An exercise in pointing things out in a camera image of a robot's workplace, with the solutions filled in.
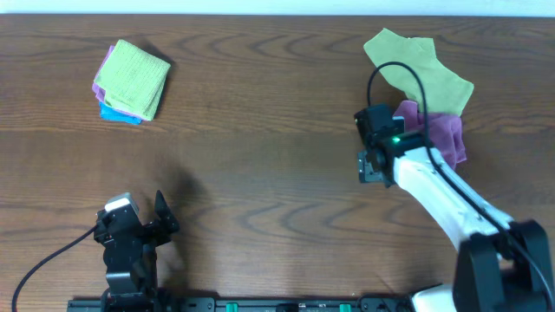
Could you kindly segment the purple microfiber cloth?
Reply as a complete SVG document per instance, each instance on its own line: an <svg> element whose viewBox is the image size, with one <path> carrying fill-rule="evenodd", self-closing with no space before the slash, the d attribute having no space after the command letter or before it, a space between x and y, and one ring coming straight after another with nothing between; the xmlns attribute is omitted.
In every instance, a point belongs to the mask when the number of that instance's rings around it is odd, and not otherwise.
<svg viewBox="0 0 555 312"><path fill-rule="evenodd" d="M402 101L395 110L394 117L404 119L407 132L424 130L424 113L418 110L418 104L414 101ZM459 116L430 113L428 131L431 142L453 170L459 163L467 160Z"/></svg>

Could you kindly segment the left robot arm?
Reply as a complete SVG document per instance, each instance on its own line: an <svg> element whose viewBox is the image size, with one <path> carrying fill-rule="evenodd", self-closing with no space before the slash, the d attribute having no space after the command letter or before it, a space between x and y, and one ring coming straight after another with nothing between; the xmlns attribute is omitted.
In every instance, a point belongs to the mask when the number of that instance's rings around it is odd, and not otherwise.
<svg viewBox="0 0 555 312"><path fill-rule="evenodd" d="M178 301L158 286L156 248L180 230L162 192L156 192L155 220L143 224L128 192L111 198L97 212L94 240L104 247L108 293L102 311L178 311Z"/></svg>

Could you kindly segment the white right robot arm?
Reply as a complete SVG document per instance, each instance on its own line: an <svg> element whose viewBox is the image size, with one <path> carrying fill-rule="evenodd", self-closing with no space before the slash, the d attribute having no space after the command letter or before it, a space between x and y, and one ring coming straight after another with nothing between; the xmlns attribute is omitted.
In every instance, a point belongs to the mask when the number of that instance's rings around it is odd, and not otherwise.
<svg viewBox="0 0 555 312"><path fill-rule="evenodd" d="M414 311L552 311L552 261L544 229L516 222L461 179L419 133L362 135L359 173L415 198L458 252L454 281L414 293Z"/></svg>

